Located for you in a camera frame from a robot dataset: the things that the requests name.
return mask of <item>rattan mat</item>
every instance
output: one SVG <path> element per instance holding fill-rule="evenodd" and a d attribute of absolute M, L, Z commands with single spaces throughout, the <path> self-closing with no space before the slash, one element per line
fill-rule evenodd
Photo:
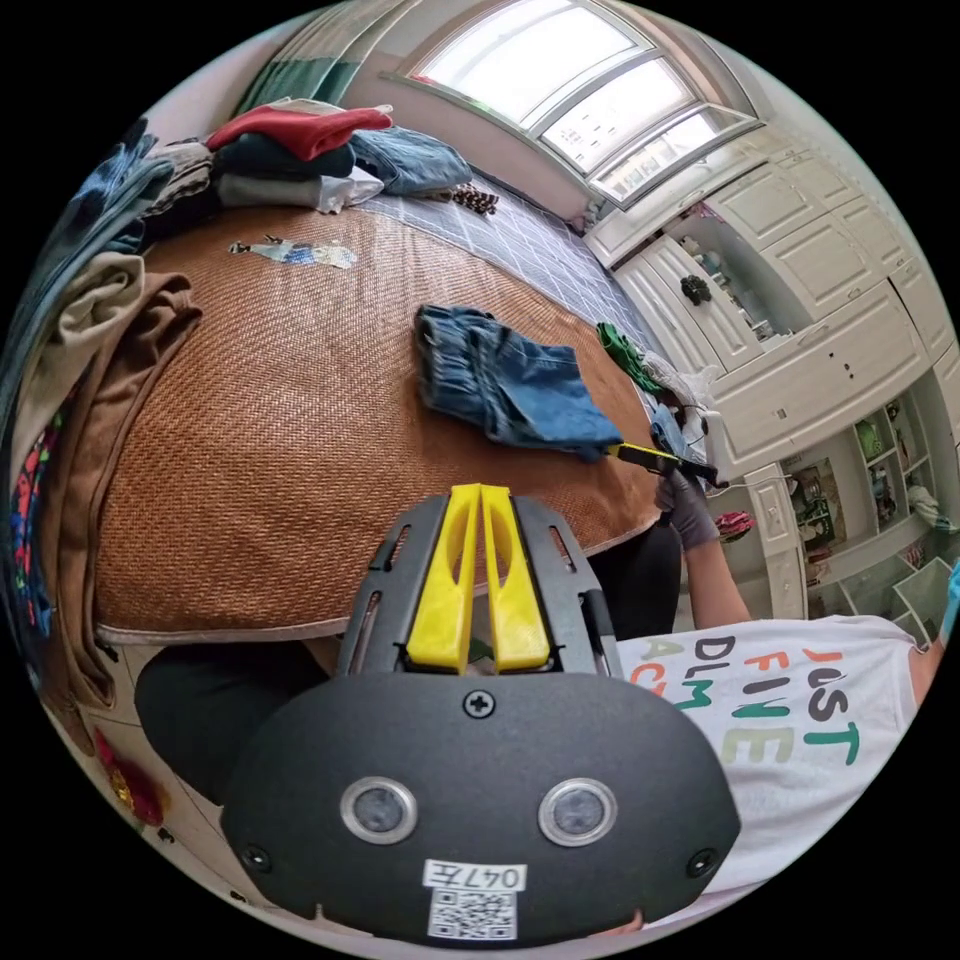
<path fill-rule="evenodd" d="M 338 242 L 359 259 L 340 270 L 228 252 L 264 234 Z M 597 406 L 625 439 L 650 443 L 596 332 L 485 261 L 362 210 L 283 209 L 230 211 L 146 259 L 185 273 L 204 316 L 117 465 L 97 557 L 101 624 L 336 628 L 397 515 L 459 483 L 541 498 L 591 551 L 656 519 L 655 480 L 638 467 L 498 447 L 420 406 L 415 312 L 469 305 L 575 347 Z"/>

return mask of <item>sticker on mat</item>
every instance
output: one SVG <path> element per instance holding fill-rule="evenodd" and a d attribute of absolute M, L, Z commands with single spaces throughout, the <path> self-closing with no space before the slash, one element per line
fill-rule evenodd
<path fill-rule="evenodd" d="M 357 255 L 345 247 L 335 245 L 315 247 L 309 243 L 281 240 L 269 234 L 264 239 L 266 243 L 231 243 L 230 253 L 256 253 L 275 263 L 339 267 L 341 270 L 347 270 L 357 262 Z"/>

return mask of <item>curtain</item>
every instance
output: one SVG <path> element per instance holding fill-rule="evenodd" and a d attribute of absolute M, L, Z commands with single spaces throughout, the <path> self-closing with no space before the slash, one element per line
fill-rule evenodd
<path fill-rule="evenodd" d="M 260 71 L 234 116 L 281 97 L 339 103 L 364 61 L 420 0 L 347 0 L 321 10 Z"/>

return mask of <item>red folded cloth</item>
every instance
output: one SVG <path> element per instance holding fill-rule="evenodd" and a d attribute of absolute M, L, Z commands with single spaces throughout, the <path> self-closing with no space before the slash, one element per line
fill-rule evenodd
<path fill-rule="evenodd" d="M 286 147 L 300 160 L 342 147 L 354 130 L 384 130 L 393 120 L 372 107 L 317 116 L 276 107 L 254 107 L 225 123 L 207 140 L 208 150 L 219 150 L 245 133 L 261 133 Z"/>

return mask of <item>green cloth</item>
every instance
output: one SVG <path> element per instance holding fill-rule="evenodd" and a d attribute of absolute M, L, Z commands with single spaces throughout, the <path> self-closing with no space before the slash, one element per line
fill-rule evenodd
<path fill-rule="evenodd" d="M 659 394 L 660 385 L 644 373 L 641 360 L 643 355 L 613 324 L 598 323 L 597 335 L 603 349 L 616 361 L 617 366 L 626 373 L 631 380 L 647 393 Z"/>

